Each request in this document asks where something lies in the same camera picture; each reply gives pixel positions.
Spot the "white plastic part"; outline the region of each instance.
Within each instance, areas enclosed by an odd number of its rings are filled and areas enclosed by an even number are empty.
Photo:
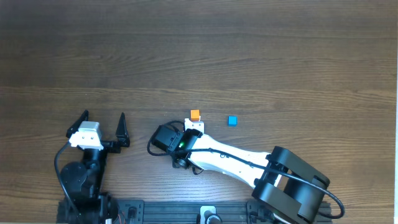
[[[205,132],[205,124],[203,121],[191,121],[189,118],[185,118],[185,130],[189,129],[196,129],[201,133]]]
[[[101,144],[100,124],[93,121],[83,121],[78,131],[69,139],[72,147],[80,146],[82,149],[104,149]]]
[[[198,138],[192,147],[192,149],[208,148],[227,152],[261,166],[266,166],[268,164],[266,156],[270,154],[268,152],[251,152],[238,149],[236,147],[220,143],[207,134],[203,134],[202,137]],[[189,160],[204,170],[222,172],[223,174],[243,181],[252,188],[255,187],[254,180],[260,179],[262,173],[264,172],[264,170],[260,168],[251,167],[247,164],[237,161],[236,159],[232,159],[215,152],[192,152]],[[280,178],[281,176],[278,175],[278,178],[274,184],[275,187],[277,187]]]

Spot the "wooden table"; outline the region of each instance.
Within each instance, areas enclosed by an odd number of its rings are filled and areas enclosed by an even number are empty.
[[[251,198],[146,152],[158,125],[199,109],[215,139],[283,146],[328,176],[337,223],[392,223],[396,24],[393,0],[0,0],[0,221],[55,221],[53,159],[84,109],[108,139],[126,114],[131,147],[104,178],[114,196]]]

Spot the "brown tabletop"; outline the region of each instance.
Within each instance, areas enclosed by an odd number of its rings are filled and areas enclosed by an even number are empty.
[[[393,0],[2,0],[0,221],[55,221],[53,159],[84,109],[108,139],[126,114],[132,144],[103,184],[115,197],[251,198],[146,152],[158,125],[199,109],[215,139],[283,146],[329,177],[337,223],[392,223],[396,24]],[[68,149],[60,166],[81,157]]]

